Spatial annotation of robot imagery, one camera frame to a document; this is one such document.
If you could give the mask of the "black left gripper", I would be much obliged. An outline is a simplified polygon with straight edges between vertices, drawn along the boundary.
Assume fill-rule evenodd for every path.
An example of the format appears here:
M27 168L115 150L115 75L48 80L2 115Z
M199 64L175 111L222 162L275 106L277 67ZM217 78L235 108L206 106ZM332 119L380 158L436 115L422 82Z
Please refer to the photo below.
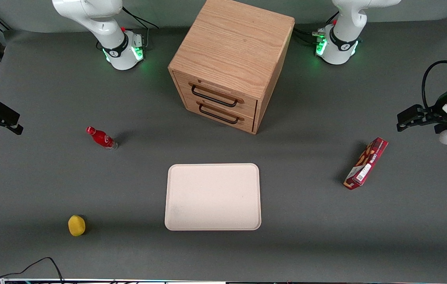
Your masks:
M397 131L402 132L414 126L434 125L436 134L447 131L447 118L436 113L428 113L423 106L415 104L397 115Z

